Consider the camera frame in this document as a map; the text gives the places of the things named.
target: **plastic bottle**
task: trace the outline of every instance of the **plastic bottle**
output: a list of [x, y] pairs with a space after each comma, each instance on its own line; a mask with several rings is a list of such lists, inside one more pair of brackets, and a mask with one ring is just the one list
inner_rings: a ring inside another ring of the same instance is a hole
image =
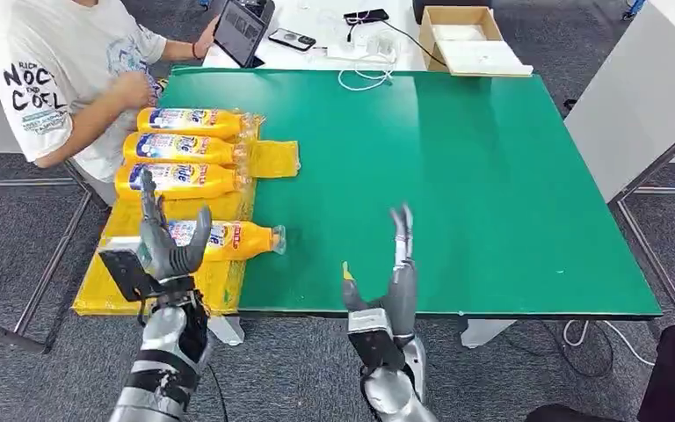
[[115, 190], [122, 199], [141, 197], [141, 170], [149, 169], [156, 193], [168, 200], [216, 198], [242, 189], [250, 180], [241, 169], [229, 170], [215, 164], [126, 164], [115, 176]]
[[[190, 243], [195, 221], [168, 222], [170, 234], [178, 246]], [[204, 261], [242, 261], [260, 253], [286, 252], [286, 228], [260, 227], [254, 222], [213, 221]]]
[[137, 124], [139, 132], [228, 139], [242, 129], [242, 116], [215, 109], [144, 108], [138, 112]]
[[234, 164], [247, 157], [243, 143], [209, 136], [130, 134], [123, 144], [126, 163]]

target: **metal table frame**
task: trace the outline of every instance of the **metal table frame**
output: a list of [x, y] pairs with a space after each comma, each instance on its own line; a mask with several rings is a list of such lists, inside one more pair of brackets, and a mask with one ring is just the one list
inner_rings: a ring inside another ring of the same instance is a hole
[[662, 287], [666, 294], [669, 295], [671, 303], [675, 307], [675, 286], [671, 277], [667, 273], [664, 266], [661, 264], [661, 261], [658, 259], [658, 255], [650, 247], [650, 242], [648, 238], [643, 234], [638, 221], [635, 219], [635, 216], [630, 212], [628, 204], [625, 199], [631, 194], [652, 194], [652, 195], [675, 195], [675, 187], [663, 187], [663, 186], [643, 186], [643, 184], [653, 175], [656, 171], [660, 170], [664, 165], [668, 164], [675, 157], [675, 142], [671, 145], [661, 156], [659, 156], [653, 163], [651, 163], [642, 173], [640, 173], [637, 178], [630, 182], [624, 189], [622, 189], [610, 202], [609, 206], [612, 209], [617, 209], [620, 211], [625, 220], [628, 223], [630, 231], [637, 239], [638, 245], [645, 254], [651, 269], [656, 273], [659, 281], [661, 282]]
[[0, 180], [0, 187], [18, 187], [18, 186], [72, 186], [79, 185], [83, 189], [82, 199], [79, 201], [78, 207], [74, 211], [74, 214], [71, 216], [69, 225], [63, 231], [61, 239], [58, 241], [58, 245], [53, 251], [53, 255], [48, 260], [45, 270], [38, 279], [37, 285], [33, 291], [30, 300], [27, 302], [22, 315], [17, 321], [17, 325], [14, 326], [13, 330], [6, 329], [0, 326], [0, 341], [6, 344], [20, 346], [31, 352], [47, 352], [47, 343], [39, 342], [28, 338], [25, 335], [27, 325], [32, 321], [37, 307], [40, 305], [42, 297], [45, 295], [47, 286], [50, 284], [50, 280], [53, 279], [53, 274], [58, 268], [58, 264], [63, 258], [63, 254], [66, 252], [66, 249], [69, 246], [71, 237], [76, 233], [76, 228], [78, 223], [81, 221], [84, 211], [89, 205], [90, 201], [93, 201], [98, 205], [101, 210], [107, 210], [109, 207], [107, 204], [97, 195], [94, 189], [84, 181], [83, 177], [72, 163], [64, 163], [66, 170], [69, 172], [70, 178], [29, 178], [29, 179], [13, 179], [13, 180]]

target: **bottle label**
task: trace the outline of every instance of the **bottle label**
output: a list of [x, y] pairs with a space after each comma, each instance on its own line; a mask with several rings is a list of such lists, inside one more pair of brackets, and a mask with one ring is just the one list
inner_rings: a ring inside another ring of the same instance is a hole
[[136, 164], [130, 171], [128, 184], [135, 191], [141, 190], [143, 169], [151, 171], [157, 191], [169, 191], [182, 186], [203, 186], [206, 183], [206, 164]]
[[208, 140], [205, 136], [143, 134], [138, 138], [135, 153], [149, 158], [204, 155]]
[[155, 108], [149, 116], [149, 126], [154, 129], [213, 126], [215, 122], [215, 110]]
[[[177, 246], [186, 246], [192, 240], [192, 233], [197, 225], [194, 221], [168, 222], [170, 235]], [[242, 226], [239, 222], [212, 222], [211, 236], [208, 238], [206, 247], [221, 248], [226, 242], [231, 242], [234, 249], [239, 247]]]

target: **gray carpet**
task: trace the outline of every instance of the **gray carpet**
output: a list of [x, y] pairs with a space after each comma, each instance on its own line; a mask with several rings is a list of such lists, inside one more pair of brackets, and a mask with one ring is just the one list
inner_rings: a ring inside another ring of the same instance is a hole
[[[194, 0], [125, 3], [140, 23], [171, 38], [193, 40], [209, 20]], [[558, 106], [584, 89], [625, 28], [619, 22], [624, 6], [617, 0], [504, 0], [496, 7], [505, 38], [542, 74]], [[154, 68], [158, 76], [167, 71]], [[38, 174], [55, 177], [61, 171], [39, 171], [20, 156], [0, 156], [0, 178]], [[675, 166], [657, 180], [675, 183]], [[79, 197], [73, 187], [0, 189], [0, 324], [16, 323]], [[642, 196], [629, 203], [675, 279], [675, 198]], [[67, 310], [105, 218], [93, 206], [87, 210], [30, 327], [35, 338], [55, 338], [53, 351], [34, 355], [0, 346], [0, 421], [95, 421], [110, 414], [141, 329], [132, 317], [79, 317]], [[657, 336], [675, 324], [675, 312], [650, 273], [649, 282], [666, 315], [650, 323], [617, 324], [653, 359]], [[553, 331], [562, 329], [548, 324]], [[345, 338], [344, 321], [259, 318], [244, 320], [243, 328], [245, 343], [215, 344], [211, 361], [230, 420], [372, 420], [359, 393], [359, 360]], [[475, 350], [460, 346], [454, 320], [423, 320], [418, 329], [430, 361], [428, 403], [439, 420], [521, 421], [541, 404], [561, 403], [631, 421], [650, 376], [611, 332], [613, 369], [592, 379], [565, 363], [541, 323], [517, 323], [505, 337]], [[607, 342], [597, 329], [568, 354], [589, 373], [609, 362]], [[204, 375], [187, 419], [221, 420], [210, 374]]]

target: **white cable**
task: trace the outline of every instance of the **white cable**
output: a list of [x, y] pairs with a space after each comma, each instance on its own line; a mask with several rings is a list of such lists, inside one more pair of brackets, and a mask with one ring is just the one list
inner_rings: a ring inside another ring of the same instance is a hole
[[381, 57], [385, 60], [387, 60], [387, 65], [389, 65], [389, 69], [384, 69], [384, 70], [379, 70], [381, 72], [381, 75], [379, 76], [371, 76], [367, 75], [360, 70], [358, 70], [358, 63], [356, 63], [353, 67], [353, 71], [356, 72], [358, 76], [363, 77], [364, 79], [368, 79], [371, 81], [377, 81], [375, 84], [371, 84], [368, 86], [361, 86], [361, 87], [353, 87], [353, 86], [348, 86], [343, 82], [343, 74], [346, 72], [345, 69], [340, 70], [339, 73], [337, 73], [337, 82], [342, 86], [343, 88], [347, 89], [348, 91], [368, 91], [372, 90], [373, 88], [376, 88], [377, 86], [384, 84], [385, 81], [392, 79], [392, 72], [395, 71], [395, 62], [390, 61], [389, 58], [387, 58], [384, 55], [364, 55], [361, 57], [359, 60], [364, 60], [369, 57]]
[[[581, 332], [581, 338], [579, 338], [577, 342], [573, 343], [570, 340], [568, 340], [568, 329], [575, 322], [576, 322], [575, 320], [571, 319], [570, 321], [568, 321], [568, 323], [565, 324], [565, 328], [562, 329], [562, 339], [565, 341], [566, 344], [568, 344], [568, 346], [574, 346], [574, 347], [580, 346], [584, 343], [584, 338], [586, 337], [586, 329], [589, 327], [589, 322], [586, 321], [584, 323], [584, 330]], [[612, 323], [610, 323], [609, 321], [600, 321], [600, 322], [606, 324], [606, 326], [608, 326], [609, 328], [614, 330], [614, 332], [616, 332], [617, 335], [620, 336], [622, 341], [624, 341], [625, 344], [628, 346], [628, 348], [630, 349], [630, 352], [632, 352], [633, 356], [635, 356], [640, 362], [642, 362], [642, 363], [644, 363], [644, 364], [646, 364], [650, 367], [655, 365], [655, 363], [650, 362], [648, 360], [645, 360], [641, 355], [639, 355], [638, 352], [636, 352], [635, 349], [633, 348], [633, 345], [631, 345], [630, 342], [628, 341], [628, 338], [625, 337], [624, 334], [622, 334], [622, 331], [617, 330], [617, 327], [612, 325]]]
[[565, 328], [562, 329], [562, 339], [565, 340], [566, 345], [578, 347], [584, 343], [584, 339], [586, 338], [586, 329], [589, 328], [589, 322], [586, 321], [584, 323], [584, 330], [581, 331], [581, 338], [579, 338], [576, 343], [571, 343], [570, 340], [568, 340], [568, 330], [570, 329], [570, 325], [575, 322], [575, 319], [571, 319], [567, 324], [565, 324]]
[[[372, 90], [373, 88], [376, 88], [377, 86], [380, 86], [387, 81], [391, 81], [392, 72], [395, 71], [396, 64], [397, 64], [397, 58], [400, 56], [400, 53], [402, 52], [402, 49], [401, 49], [401, 46], [396, 43], [396, 40], [391, 40], [390, 46], [387, 46], [386, 44], [384, 45], [384, 47], [385, 47], [384, 49], [389, 50], [391, 55], [382, 54], [381, 53], [381, 50], [382, 50], [381, 35], [384, 34], [384, 33], [392, 33], [392, 32], [389, 29], [384, 29], [384, 30], [379, 31], [377, 34], [375, 34], [375, 37], [377, 37], [377, 41], [376, 41], [377, 50], [379, 50], [379, 51], [376, 52], [376, 53], [369, 53], [367, 55], [364, 55], [364, 56], [360, 57], [354, 63], [353, 69], [352, 69], [352, 71], [356, 72], [356, 74], [358, 76], [361, 76], [362, 78], [367, 79], [369, 81], [377, 81], [377, 82], [374, 83], [374, 84], [368, 85], [368, 86], [360, 86], [360, 87], [349, 86], [345, 82], [343, 82], [343, 74], [346, 71], [349, 71], [349, 70], [343, 69], [343, 70], [340, 70], [339, 73], [337, 73], [337, 82], [340, 84], [340, 86], [347, 89], [348, 91], [359, 92], [359, 91]], [[359, 66], [361, 61], [363, 61], [365, 59], [368, 59], [368, 58], [380, 58], [380, 59], [384, 60], [384, 62], [387, 64], [387, 68], [382, 69], [382, 70], [376, 70], [376, 71], [381, 72], [381, 75], [378, 75], [378, 76], [371, 76], [371, 75], [367, 75], [366, 73], [363, 73], [362, 71], [360, 71], [358, 69], [358, 66]]]

